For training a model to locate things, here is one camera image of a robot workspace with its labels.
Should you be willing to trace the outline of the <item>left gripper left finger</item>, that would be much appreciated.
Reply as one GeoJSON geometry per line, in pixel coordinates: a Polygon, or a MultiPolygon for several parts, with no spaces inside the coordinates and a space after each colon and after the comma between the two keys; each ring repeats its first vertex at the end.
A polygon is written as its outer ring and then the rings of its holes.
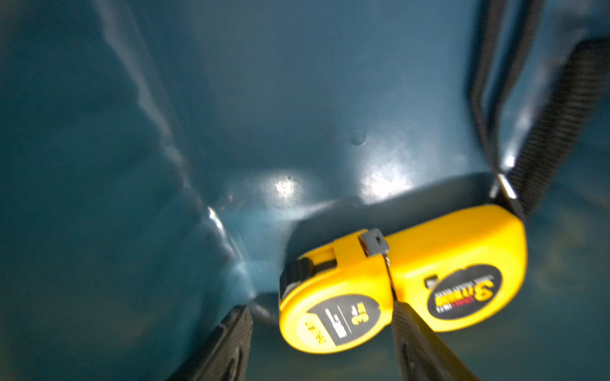
{"type": "Polygon", "coordinates": [[[244,381],[253,331],[254,321],[249,308],[235,306],[169,379],[244,381]]]}

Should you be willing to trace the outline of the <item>yellow tape measure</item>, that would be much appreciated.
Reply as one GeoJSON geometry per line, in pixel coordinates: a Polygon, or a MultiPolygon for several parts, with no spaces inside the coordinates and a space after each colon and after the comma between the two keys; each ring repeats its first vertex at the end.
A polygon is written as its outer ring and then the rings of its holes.
{"type": "Polygon", "coordinates": [[[287,264],[279,281],[279,327],[294,349],[346,351],[392,321],[389,244],[380,230],[360,230],[287,264]]]}
{"type": "Polygon", "coordinates": [[[514,299],[527,272],[524,221],[597,108],[608,73],[608,39],[576,45],[509,173],[506,202],[455,211],[389,237],[394,329],[461,330],[514,299]]]}

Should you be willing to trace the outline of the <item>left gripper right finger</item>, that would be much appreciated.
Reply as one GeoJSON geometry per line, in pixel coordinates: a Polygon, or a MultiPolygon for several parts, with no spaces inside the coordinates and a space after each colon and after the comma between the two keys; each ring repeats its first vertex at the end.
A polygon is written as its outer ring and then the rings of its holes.
{"type": "Polygon", "coordinates": [[[478,380],[407,303],[393,305],[392,336],[404,380],[478,380]]]}

